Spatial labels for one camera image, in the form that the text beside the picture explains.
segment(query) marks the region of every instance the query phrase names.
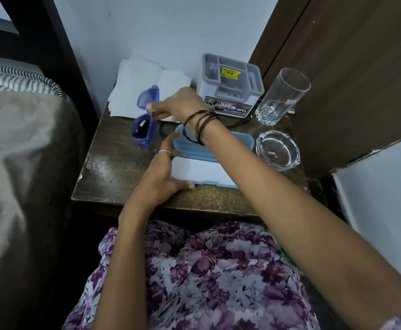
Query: person's right hand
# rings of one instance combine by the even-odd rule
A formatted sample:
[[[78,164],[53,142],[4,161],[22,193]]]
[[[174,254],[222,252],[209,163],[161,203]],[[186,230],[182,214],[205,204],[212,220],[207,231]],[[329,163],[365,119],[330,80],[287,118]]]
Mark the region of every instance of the person's right hand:
[[[176,94],[164,101],[147,104],[147,110],[153,112],[155,120],[173,116],[172,120],[180,123],[184,123],[193,113],[207,109],[209,106],[203,104],[201,97],[189,87],[179,89]]]

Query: headboard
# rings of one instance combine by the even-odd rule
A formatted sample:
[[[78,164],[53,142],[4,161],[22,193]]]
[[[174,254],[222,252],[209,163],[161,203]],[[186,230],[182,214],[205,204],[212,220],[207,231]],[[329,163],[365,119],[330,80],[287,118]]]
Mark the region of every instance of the headboard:
[[[0,58],[37,65],[74,102],[91,139],[98,125],[86,84],[53,0],[0,0]]]

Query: bed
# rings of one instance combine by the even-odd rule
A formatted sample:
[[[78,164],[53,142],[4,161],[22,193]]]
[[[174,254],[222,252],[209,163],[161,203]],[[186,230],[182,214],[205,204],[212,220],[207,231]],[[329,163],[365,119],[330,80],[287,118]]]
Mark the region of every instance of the bed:
[[[0,329],[39,329],[98,118],[53,0],[0,0]]]

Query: person's left arm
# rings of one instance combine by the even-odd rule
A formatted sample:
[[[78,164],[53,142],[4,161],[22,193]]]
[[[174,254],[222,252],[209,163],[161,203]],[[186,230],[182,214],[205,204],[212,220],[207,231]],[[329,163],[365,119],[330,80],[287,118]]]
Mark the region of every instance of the person's left arm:
[[[170,134],[161,144],[171,156],[172,143],[179,133]],[[103,290],[93,321],[93,330],[147,328],[144,234],[153,209],[179,190],[194,184],[171,177],[170,154],[157,154],[124,205]]]

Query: forearm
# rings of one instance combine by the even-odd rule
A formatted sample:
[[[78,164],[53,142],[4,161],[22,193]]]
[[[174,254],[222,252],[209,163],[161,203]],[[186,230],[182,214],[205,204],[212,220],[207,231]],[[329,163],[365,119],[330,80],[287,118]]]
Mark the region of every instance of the forearm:
[[[133,201],[121,212],[93,330],[147,328],[144,234],[150,213]]]
[[[264,164],[218,121],[205,128],[202,141],[349,325],[378,327],[401,311],[401,275],[360,235]]]

